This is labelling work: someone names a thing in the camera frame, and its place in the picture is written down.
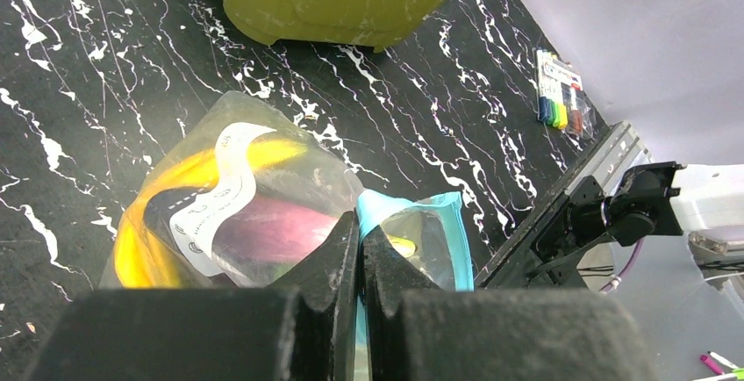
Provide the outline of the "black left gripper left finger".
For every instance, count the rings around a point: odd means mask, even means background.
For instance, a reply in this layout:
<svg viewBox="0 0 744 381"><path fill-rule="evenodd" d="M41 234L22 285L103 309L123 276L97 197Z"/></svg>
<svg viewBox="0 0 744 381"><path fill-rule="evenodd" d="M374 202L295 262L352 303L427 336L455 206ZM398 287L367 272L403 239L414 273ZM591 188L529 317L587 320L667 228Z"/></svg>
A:
<svg viewBox="0 0 744 381"><path fill-rule="evenodd" d="M71 303L29 380L350 380L358 219L262 288L105 289Z"/></svg>

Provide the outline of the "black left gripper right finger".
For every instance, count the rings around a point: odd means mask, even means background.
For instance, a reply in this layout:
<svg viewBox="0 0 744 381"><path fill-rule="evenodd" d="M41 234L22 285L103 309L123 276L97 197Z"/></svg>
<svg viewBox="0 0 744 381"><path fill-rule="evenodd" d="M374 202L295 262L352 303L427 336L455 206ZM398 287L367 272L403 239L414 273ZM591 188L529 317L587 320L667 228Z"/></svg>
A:
<svg viewBox="0 0 744 381"><path fill-rule="evenodd" d="M361 244L374 380L654 380L640 330L586 290L445 291L374 229Z"/></svg>

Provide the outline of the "purple eggplant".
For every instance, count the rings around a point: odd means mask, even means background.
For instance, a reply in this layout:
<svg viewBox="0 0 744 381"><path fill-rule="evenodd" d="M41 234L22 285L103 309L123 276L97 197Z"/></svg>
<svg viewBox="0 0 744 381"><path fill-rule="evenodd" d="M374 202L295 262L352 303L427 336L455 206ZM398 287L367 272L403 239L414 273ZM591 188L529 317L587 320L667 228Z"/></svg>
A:
<svg viewBox="0 0 744 381"><path fill-rule="evenodd" d="M162 244L185 257L199 273L215 277L223 270L200 248L171 233L171 219L204 192L189 186L163 190L148 200L144 222ZM226 248L230 258L242 261L295 264L323 243L337 221L311 208L258 194L221 223L213 245Z"/></svg>

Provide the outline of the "clear zip bag blue zipper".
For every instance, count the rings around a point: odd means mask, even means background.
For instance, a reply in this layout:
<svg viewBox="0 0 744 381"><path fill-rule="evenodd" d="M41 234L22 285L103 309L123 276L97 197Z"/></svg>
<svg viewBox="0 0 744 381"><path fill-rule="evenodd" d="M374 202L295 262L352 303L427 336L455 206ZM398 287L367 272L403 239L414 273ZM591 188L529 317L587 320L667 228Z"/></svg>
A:
<svg viewBox="0 0 744 381"><path fill-rule="evenodd" d="M206 148L215 151L218 183L176 213L171 233L200 248L234 285L128 289L262 288L289 272L303 259L281 274L277 264L230 258L226 248L213 245L221 223L237 215L258 194L311 208L338 221L346 212L353 212L358 219L354 376L350 380L374 380L361 253L362 242L374 229L382 229L390 245L441 289L473 288L460 193L410 200L366 188L340 158L280 111L237 91L225 93L161 162L171 152L180 161ZM158 164L150 176L155 175Z"/></svg>

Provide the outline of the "yellow banana bunch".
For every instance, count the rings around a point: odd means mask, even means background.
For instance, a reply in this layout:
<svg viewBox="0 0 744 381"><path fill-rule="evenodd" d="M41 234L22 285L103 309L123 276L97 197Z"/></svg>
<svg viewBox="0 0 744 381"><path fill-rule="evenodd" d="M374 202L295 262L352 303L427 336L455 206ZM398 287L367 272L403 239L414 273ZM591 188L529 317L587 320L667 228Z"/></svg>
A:
<svg viewBox="0 0 744 381"><path fill-rule="evenodd" d="M190 204L201 191L218 183L213 148L176 160L171 152L159 163L136 200L126 209L107 268L104 288L190 288L233 286L222 271L203 274L182 254L170 233L174 213ZM251 208L260 221L248 227L230 224L232 240L246 234L254 256L278 266L284 274L323 241L332 220L315 211L276 198L258 195Z"/></svg>

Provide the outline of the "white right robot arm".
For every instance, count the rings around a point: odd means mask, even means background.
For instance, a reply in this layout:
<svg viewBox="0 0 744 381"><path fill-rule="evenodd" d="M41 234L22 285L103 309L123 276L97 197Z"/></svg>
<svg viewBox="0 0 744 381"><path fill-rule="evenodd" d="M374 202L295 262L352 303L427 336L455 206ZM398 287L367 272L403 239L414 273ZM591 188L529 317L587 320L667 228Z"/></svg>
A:
<svg viewBox="0 0 744 381"><path fill-rule="evenodd" d="M531 248L541 264L532 276L553 270L600 243L629 247L652 236L743 224L743 167L660 162L626 170L614 194L593 176L589 194L573 194L538 231Z"/></svg>

